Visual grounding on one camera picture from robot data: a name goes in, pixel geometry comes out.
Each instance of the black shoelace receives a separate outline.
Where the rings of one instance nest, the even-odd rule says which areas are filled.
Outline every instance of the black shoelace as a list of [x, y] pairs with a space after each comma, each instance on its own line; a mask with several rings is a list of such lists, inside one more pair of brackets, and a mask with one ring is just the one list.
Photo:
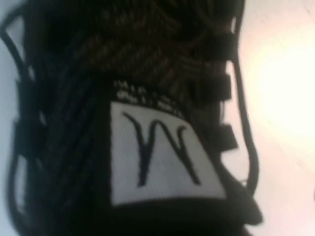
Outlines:
[[[228, 58], [233, 62], [234, 71], [236, 76], [236, 85], [237, 85], [237, 94], [238, 94], [238, 108], [240, 111], [242, 129], [243, 129], [243, 136], [245, 140], [245, 144], [249, 154], [250, 160], [250, 170], [247, 180], [247, 189], [254, 194], [255, 189], [258, 183], [258, 176], [259, 176], [259, 163], [258, 163], [258, 155], [253, 143], [251, 128], [249, 124], [249, 118], [246, 109], [246, 102], [244, 96], [244, 88], [242, 82], [242, 75], [240, 69], [240, 62], [238, 56], [238, 43], [240, 37], [240, 30], [241, 30], [241, 23], [243, 20], [244, 15], [244, 8], [245, 8], [245, 0], [240, 0], [240, 6], [238, 7], [239, 12], [236, 17], [236, 26], [235, 31], [233, 33], [233, 45], [231, 47], [234, 52], [232, 53], [231, 58]], [[38, 135], [38, 137], [33, 137], [30, 147], [27, 147], [23, 141], [23, 137], [26, 134], [32, 133], [32, 130], [36, 130], [38, 134], [45, 134], [47, 132], [46, 125], [40, 122], [39, 113], [42, 113], [44, 116], [47, 116], [50, 113], [51, 105], [49, 104], [49, 100], [52, 98], [49, 95], [51, 90], [51, 80], [45, 78], [45, 75], [40, 73], [40, 69], [37, 70], [40, 65], [37, 65], [36, 72], [39, 75], [37, 76], [36, 80], [32, 80], [27, 72], [27, 65], [25, 62], [22, 61], [21, 57], [19, 56], [18, 50], [14, 45], [12, 39], [6, 32], [6, 28], [17, 18], [22, 16], [22, 18], [27, 21], [28, 14], [30, 10], [40, 10], [42, 4], [38, 3], [37, 1], [31, 0], [23, 4], [20, 7], [17, 7], [14, 11], [8, 14], [5, 18], [3, 23], [0, 25], [0, 38], [3, 40], [5, 45], [7, 46], [8, 50], [10, 51], [17, 70], [19, 72], [20, 81], [18, 82], [18, 92], [20, 96], [20, 120], [16, 123], [16, 132], [15, 132], [15, 140], [13, 146], [13, 153], [11, 159], [11, 165], [9, 168], [9, 176], [8, 176], [8, 186], [7, 186], [7, 199], [8, 199], [8, 208], [10, 212], [10, 216], [14, 227], [23, 236], [36, 236], [39, 235], [36, 229], [31, 228], [26, 224], [26, 221], [23, 218], [22, 213], [18, 211], [17, 204], [15, 201], [15, 177], [16, 177], [16, 169], [18, 164], [19, 155], [23, 152], [24, 155], [28, 156], [28, 162], [34, 163], [36, 162], [36, 158], [40, 152], [39, 147], [43, 147], [43, 140], [41, 137], [44, 135]], [[207, 14], [203, 11], [199, 1], [195, 0], [193, 2], [193, 10], [196, 17], [201, 21], [205, 29], [212, 32], [214, 37], [220, 35], [221, 26], [216, 24], [214, 21], [208, 20]], [[115, 27], [108, 27], [107, 30], [112, 32], [115, 35], [118, 35], [123, 38], [131, 38], [133, 41], [138, 43], [146, 43], [150, 45], [159, 45], [165, 49], [169, 50], [177, 50], [181, 49], [182, 47], [193, 47], [194, 44], [198, 41], [198, 37], [193, 39], [190, 43], [184, 43], [183, 45], [172, 42], [171, 40], [155, 40], [154, 38], [146, 37], [145, 35], [137, 36], [131, 35], [121, 30], [116, 30]], [[28, 94], [30, 91], [36, 92], [38, 94], [42, 94], [42, 99], [38, 101], [34, 97], [30, 97]]]

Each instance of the white label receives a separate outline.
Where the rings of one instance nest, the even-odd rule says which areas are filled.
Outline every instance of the white label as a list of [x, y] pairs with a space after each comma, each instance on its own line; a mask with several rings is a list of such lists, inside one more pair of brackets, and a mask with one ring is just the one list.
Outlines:
[[174, 198], [225, 199], [225, 190], [186, 121], [111, 103], [111, 201], [118, 206]]

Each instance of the shoelace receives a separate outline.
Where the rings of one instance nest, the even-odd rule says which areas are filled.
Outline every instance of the shoelace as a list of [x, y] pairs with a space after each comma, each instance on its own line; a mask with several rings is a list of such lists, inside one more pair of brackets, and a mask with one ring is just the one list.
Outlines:
[[[244, 96], [244, 89], [243, 89], [243, 82], [242, 82], [242, 75], [241, 75], [241, 69], [240, 69], [240, 63], [239, 63], [239, 56], [237, 52], [237, 46], [239, 42], [239, 36], [240, 36], [240, 29], [241, 29], [241, 23], [243, 20], [243, 14], [244, 14], [244, 7], [245, 7], [245, 1], [241, 0], [241, 5], [239, 7], [240, 12], [238, 17], [236, 18], [236, 26], [235, 26], [235, 32], [233, 35], [233, 43], [235, 44], [234, 49], [236, 51], [233, 53], [232, 58], [230, 60], [233, 62], [234, 65], [234, 71], [236, 76], [236, 84], [237, 84], [237, 93], [238, 93], [238, 108], [240, 111], [240, 117], [242, 122], [242, 129], [243, 129], [243, 136], [245, 140], [246, 147], [248, 149], [249, 154], [249, 160], [250, 160], [250, 170], [249, 170], [249, 177], [247, 180], [247, 188], [248, 190], [254, 194], [254, 191], [257, 187], [258, 183], [258, 175], [259, 175], [259, 164], [258, 164], [258, 156], [257, 152], [252, 140], [252, 134], [251, 134], [251, 128], [249, 124], [249, 119], [247, 115], [247, 109], [246, 109], [246, 102], [245, 102], [245, 96]], [[37, 106], [34, 106], [34, 98], [28, 96], [28, 94], [33, 92], [37, 92], [38, 90], [41, 90], [41, 94], [46, 94], [45, 88], [49, 88], [50, 84], [48, 80], [45, 80], [44, 78], [41, 80], [32, 81], [30, 77], [28, 76], [28, 73], [26, 72], [26, 65], [22, 61], [22, 59], [19, 56], [18, 50], [16, 49], [12, 39], [9, 37], [9, 35], [5, 32], [5, 29], [7, 26], [9, 26], [18, 16], [24, 17], [25, 14], [27, 14], [27, 10], [30, 8], [30, 3], [26, 3], [18, 8], [16, 8], [13, 12], [11, 12], [7, 18], [4, 20], [4, 22], [0, 26], [0, 37], [7, 46], [8, 50], [12, 54], [12, 57], [15, 61], [15, 64], [17, 66], [19, 76], [21, 81], [19, 83], [19, 95], [20, 95], [20, 121], [16, 124], [16, 132], [15, 132], [15, 141], [14, 141], [14, 148], [13, 148], [13, 154], [12, 154], [12, 160], [11, 165], [9, 169], [9, 179], [8, 179], [8, 189], [7, 189], [7, 198], [9, 202], [9, 212], [11, 213], [12, 222], [15, 225], [15, 228], [18, 230], [18, 232], [21, 235], [24, 236], [32, 236], [36, 235], [36, 230], [30, 229], [24, 222], [21, 213], [17, 210], [17, 205], [15, 202], [15, 190], [14, 190], [14, 179], [16, 174], [16, 168], [18, 163], [18, 156], [21, 154], [21, 152], [26, 153], [29, 156], [36, 156], [38, 148], [42, 146], [40, 143], [41, 140], [39, 138], [34, 138], [33, 145], [29, 148], [26, 148], [25, 145], [23, 145], [23, 137], [25, 137], [25, 134], [31, 133], [32, 130], [37, 130], [37, 133], [45, 133], [46, 128], [45, 125], [42, 124], [38, 118], [39, 112], [47, 113], [47, 108], [49, 105], [47, 105], [47, 101], [49, 98], [46, 97], [46, 99], [42, 99], [42, 104], [38, 104]], [[194, 11], [196, 13], [196, 16], [199, 18], [201, 22], [206, 26], [206, 28], [214, 32], [215, 34], [220, 33], [220, 26], [216, 25], [216, 23], [209, 21], [207, 19], [207, 15], [203, 10], [201, 9], [200, 5], [198, 4], [198, 1], [194, 1]], [[109, 29], [112, 30], [115, 34], [122, 36], [122, 37], [130, 37], [130, 35], [126, 35], [121, 31], [115, 31], [114, 28]], [[171, 41], [154, 41], [152, 38], [145, 38], [143, 37], [135, 37], [133, 39], [134, 41], [138, 42], [144, 42], [144, 43], [153, 43], [158, 45], [163, 45], [165, 48], [168, 49], [176, 49], [178, 47], [178, 43], [171, 42]], [[192, 46], [194, 42], [184, 45], [186, 47]]]

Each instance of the black logo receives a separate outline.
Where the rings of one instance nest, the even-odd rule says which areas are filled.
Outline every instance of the black logo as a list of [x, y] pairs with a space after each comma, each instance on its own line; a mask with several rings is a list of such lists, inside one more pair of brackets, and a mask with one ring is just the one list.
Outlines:
[[143, 135], [142, 135], [141, 125], [135, 120], [135, 118], [133, 118], [129, 114], [123, 113], [123, 115], [133, 123], [135, 127], [135, 131], [136, 131], [136, 135], [137, 135], [137, 140], [138, 140], [138, 145], [139, 145], [139, 156], [140, 156], [140, 173], [139, 173], [138, 187], [143, 187], [147, 183], [147, 177], [148, 177], [150, 162], [152, 158], [152, 151], [153, 151], [154, 143], [155, 143], [155, 132], [156, 132], [157, 125], [160, 125], [160, 127], [164, 131], [173, 150], [175, 151], [177, 157], [186, 168], [193, 183], [196, 185], [201, 184], [197, 174], [193, 170], [193, 164], [187, 154], [187, 150], [186, 150], [185, 143], [183, 140], [183, 131], [186, 129], [185, 126], [181, 125], [177, 128], [177, 137], [179, 139], [179, 147], [177, 147], [176, 142], [171, 136], [167, 126], [162, 121], [155, 119], [150, 124], [149, 139], [147, 143], [145, 143]]

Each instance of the white background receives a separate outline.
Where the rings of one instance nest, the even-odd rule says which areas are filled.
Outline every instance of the white background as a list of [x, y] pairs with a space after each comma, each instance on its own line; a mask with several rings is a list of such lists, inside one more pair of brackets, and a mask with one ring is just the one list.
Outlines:
[[[18, 2], [0, 0], [0, 20]], [[9, 32], [19, 45], [21, 21]], [[261, 163], [255, 198], [265, 220], [249, 228], [254, 236], [315, 235], [314, 57], [314, 0], [247, 0], [240, 58]], [[17, 117], [16, 78], [13, 60], [0, 42], [0, 235], [6, 236], [15, 235], [4, 187]], [[238, 178], [245, 178], [248, 161], [235, 97], [227, 105], [226, 120], [240, 150], [225, 153], [224, 161]]]

